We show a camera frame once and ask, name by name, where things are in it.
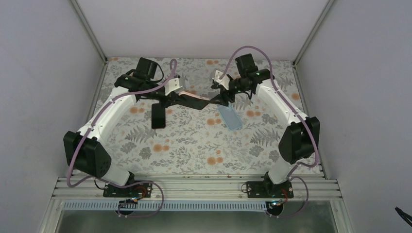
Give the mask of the pink phone case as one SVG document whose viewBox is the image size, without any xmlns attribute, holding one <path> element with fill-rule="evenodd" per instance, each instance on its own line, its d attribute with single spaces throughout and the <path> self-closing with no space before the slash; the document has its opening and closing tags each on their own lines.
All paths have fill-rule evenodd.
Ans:
<svg viewBox="0 0 412 233">
<path fill-rule="evenodd" d="M 188 96 L 188 97 L 199 99 L 199 100 L 210 101 L 210 98 L 198 96 L 198 95 L 195 95 L 195 94 L 193 94 L 191 92 L 188 92 L 188 91 L 181 91 L 181 92 L 178 93 L 178 95 L 179 96 Z"/>
</svg>

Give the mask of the magenta smartphone black screen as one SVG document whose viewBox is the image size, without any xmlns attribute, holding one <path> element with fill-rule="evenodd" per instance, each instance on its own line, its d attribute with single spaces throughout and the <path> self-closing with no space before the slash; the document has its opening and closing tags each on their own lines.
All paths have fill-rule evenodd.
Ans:
<svg viewBox="0 0 412 233">
<path fill-rule="evenodd" d="M 164 129 L 166 127 L 166 109 L 160 103 L 152 105 L 151 127 L 152 129 Z"/>
</svg>

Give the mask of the light blue phone case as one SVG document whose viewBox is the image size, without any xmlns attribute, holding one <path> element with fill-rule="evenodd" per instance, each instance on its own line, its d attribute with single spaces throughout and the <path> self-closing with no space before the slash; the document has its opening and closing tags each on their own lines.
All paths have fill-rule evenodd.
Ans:
<svg viewBox="0 0 412 233">
<path fill-rule="evenodd" d="M 218 105 L 217 109 L 229 131 L 242 127 L 241 119 L 231 103 L 228 106 Z"/>
</svg>

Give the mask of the teal smartphone black screen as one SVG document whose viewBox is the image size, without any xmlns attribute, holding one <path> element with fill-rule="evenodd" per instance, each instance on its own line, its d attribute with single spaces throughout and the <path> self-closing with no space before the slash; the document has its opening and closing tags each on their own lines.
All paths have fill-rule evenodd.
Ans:
<svg viewBox="0 0 412 233">
<path fill-rule="evenodd" d="M 191 98 L 192 100 L 192 108 L 195 110 L 202 110 L 204 109 L 207 105 L 209 105 L 209 101 L 206 100 L 199 100 L 195 98 Z"/>
</svg>

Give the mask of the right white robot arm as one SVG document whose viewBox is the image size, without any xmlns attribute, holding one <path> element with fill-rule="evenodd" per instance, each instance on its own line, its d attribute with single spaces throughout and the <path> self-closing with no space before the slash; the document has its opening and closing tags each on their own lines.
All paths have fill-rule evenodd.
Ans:
<svg viewBox="0 0 412 233">
<path fill-rule="evenodd" d="M 275 80 L 273 65 L 259 69 L 252 54 L 235 58 L 239 78 L 233 79 L 226 71 L 216 71 L 213 76 L 213 89 L 220 93 L 211 102 L 227 106 L 235 101 L 235 95 L 250 92 L 263 101 L 284 124 L 285 131 L 278 144 L 281 158 L 266 172 L 263 178 L 264 194 L 276 197 L 282 185 L 292 180 L 293 172 L 300 166 L 319 165 L 320 121 L 309 117 L 287 98 Z"/>
</svg>

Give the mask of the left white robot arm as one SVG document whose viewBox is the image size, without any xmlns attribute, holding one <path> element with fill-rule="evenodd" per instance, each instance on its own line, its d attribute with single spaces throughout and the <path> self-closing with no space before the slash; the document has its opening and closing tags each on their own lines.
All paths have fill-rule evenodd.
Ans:
<svg viewBox="0 0 412 233">
<path fill-rule="evenodd" d="M 85 179 L 72 183 L 73 171 L 87 174 L 86 178 L 96 178 L 116 187 L 124 197 L 135 191 L 132 172 L 118 166 L 105 150 L 106 141 L 122 116 L 142 98 L 156 100 L 162 107 L 184 101 L 177 94 L 180 83 L 176 76 L 177 60 L 171 59 L 170 75 L 164 80 L 153 82 L 159 64 L 153 60 L 140 58 L 137 67 L 118 77 L 114 88 L 97 113 L 75 132 L 68 131 L 63 138 L 68 163 L 67 186 L 76 187 Z"/>
</svg>

